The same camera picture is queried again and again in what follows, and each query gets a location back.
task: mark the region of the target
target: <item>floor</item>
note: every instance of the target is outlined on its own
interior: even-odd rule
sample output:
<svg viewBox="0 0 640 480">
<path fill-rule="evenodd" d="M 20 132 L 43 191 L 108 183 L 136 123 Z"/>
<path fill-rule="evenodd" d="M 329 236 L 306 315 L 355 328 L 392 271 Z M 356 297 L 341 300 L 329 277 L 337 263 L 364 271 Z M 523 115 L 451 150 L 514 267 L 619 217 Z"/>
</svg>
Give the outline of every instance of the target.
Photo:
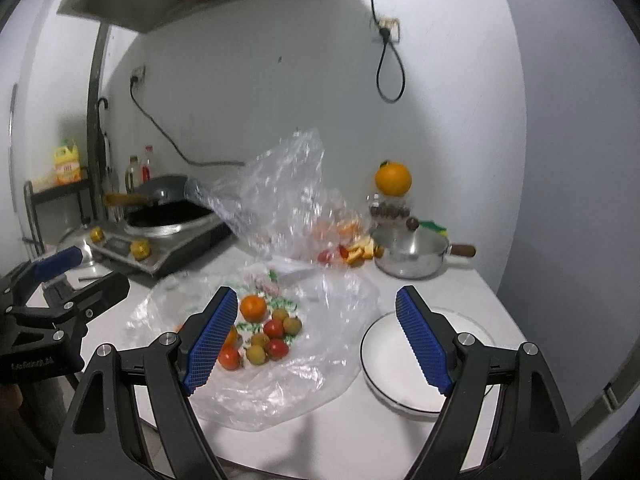
<svg viewBox="0 0 640 480">
<path fill-rule="evenodd" d="M 62 389 L 65 407 L 68 409 L 71 404 L 74 391 L 65 378 L 60 378 L 60 387 Z M 142 433 L 145 437 L 146 448 L 149 452 L 149 456 L 151 457 L 154 469 L 164 475 L 174 478 L 174 472 L 172 471 L 166 454 L 164 453 L 164 448 L 162 447 L 162 441 L 160 440 L 160 434 L 158 431 L 146 422 L 142 422 Z M 229 480 L 278 480 L 277 478 L 265 475 L 264 473 L 243 470 L 240 466 L 235 464 L 223 462 L 222 460 L 221 462 Z"/>
</svg>

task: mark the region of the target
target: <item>metal screw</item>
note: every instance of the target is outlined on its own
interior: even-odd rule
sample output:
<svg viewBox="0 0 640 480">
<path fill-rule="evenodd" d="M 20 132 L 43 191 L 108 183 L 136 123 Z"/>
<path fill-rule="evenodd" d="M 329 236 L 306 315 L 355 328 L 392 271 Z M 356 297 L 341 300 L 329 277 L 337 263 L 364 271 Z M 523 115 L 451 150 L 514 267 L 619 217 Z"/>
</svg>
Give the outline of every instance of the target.
<svg viewBox="0 0 640 480">
<path fill-rule="evenodd" d="M 524 343 L 524 345 L 522 345 L 522 349 L 525 354 L 535 355 L 538 353 L 538 347 L 533 343 Z"/>
<path fill-rule="evenodd" d="M 476 338 L 469 332 L 463 332 L 462 334 L 458 334 L 458 341 L 462 346 L 471 346 L 476 342 Z"/>
<path fill-rule="evenodd" d="M 109 355 L 111 353 L 111 345 L 107 345 L 107 343 L 98 346 L 98 349 L 95 351 L 100 357 L 104 357 L 105 355 Z"/>
<path fill-rule="evenodd" d="M 165 332 L 160 336 L 160 344 L 164 346 L 169 346 L 175 343 L 177 337 L 174 332 Z"/>
</svg>

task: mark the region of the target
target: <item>brown handle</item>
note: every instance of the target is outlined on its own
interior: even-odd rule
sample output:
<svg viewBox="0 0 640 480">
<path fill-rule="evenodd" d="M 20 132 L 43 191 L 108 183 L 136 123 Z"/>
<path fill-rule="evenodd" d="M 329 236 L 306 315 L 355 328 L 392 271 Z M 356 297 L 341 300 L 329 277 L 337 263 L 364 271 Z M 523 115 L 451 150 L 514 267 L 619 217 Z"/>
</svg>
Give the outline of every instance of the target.
<svg viewBox="0 0 640 480">
<path fill-rule="evenodd" d="M 465 258 L 473 258 L 476 256 L 476 248 L 469 244 L 451 244 L 449 254 L 452 256 L 464 256 Z"/>
<path fill-rule="evenodd" d="M 123 207 L 127 205 L 149 205 L 151 199 L 140 194 L 105 193 L 102 198 L 105 206 Z"/>
</svg>

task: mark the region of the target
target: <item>metal rack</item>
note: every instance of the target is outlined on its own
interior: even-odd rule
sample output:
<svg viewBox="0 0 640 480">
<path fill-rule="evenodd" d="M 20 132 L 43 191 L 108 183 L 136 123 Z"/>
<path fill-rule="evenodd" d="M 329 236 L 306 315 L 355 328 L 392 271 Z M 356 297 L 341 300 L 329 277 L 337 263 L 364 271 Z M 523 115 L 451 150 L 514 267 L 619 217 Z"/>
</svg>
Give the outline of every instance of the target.
<svg viewBox="0 0 640 480">
<path fill-rule="evenodd" d="M 33 184 L 31 180 L 27 180 L 24 183 L 24 206 L 27 209 L 27 219 L 29 221 L 29 229 L 31 230 L 31 239 L 24 238 L 22 241 L 33 244 L 36 254 L 40 256 L 45 253 L 44 241 L 42 239 L 42 233 L 40 232 L 40 223 L 38 222 L 38 213 L 36 207 L 46 202 L 52 202 L 59 198 L 74 194 L 78 199 L 78 209 L 80 210 L 80 218 L 84 218 L 84 209 L 82 208 L 82 195 L 84 190 L 88 190 L 91 210 L 94 219 L 97 219 L 97 213 L 95 210 L 94 200 L 94 188 L 92 187 L 91 179 L 84 177 L 78 182 L 66 184 L 64 186 L 50 187 L 39 192 L 33 191 Z"/>
</svg>

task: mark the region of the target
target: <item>blue textured grip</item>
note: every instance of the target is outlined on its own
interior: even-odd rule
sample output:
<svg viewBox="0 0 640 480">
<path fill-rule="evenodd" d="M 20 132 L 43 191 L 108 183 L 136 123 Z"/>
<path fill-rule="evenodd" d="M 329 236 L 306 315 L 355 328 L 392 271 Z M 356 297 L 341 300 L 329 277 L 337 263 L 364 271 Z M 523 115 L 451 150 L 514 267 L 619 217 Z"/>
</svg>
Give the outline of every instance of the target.
<svg viewBox="0 0 640 480">
<path fill-rule="evenodd" d="M 189 354 L 189 371 L 182 384 L 191 395 L 209 379 L 226 336 L 238 316 L 238 297 L 229 289 Z"/>
<path fill-rule="evenodd" d="M 82 251 L 78 247 L 69 247 L 46 260 L 37 262 L 33 269 L 33 279 L 37 283 L 45 283 L 81 263 Z"/>
<path fill-rule="evenodd" d="M 453 382 L 447 373 L 445 351 L 414 301 L 402 289 L 396 295 L 396 316 L 425 379 L 431 386 L 436 386 L 441 394 L 448 395 Z"/>
</svg>

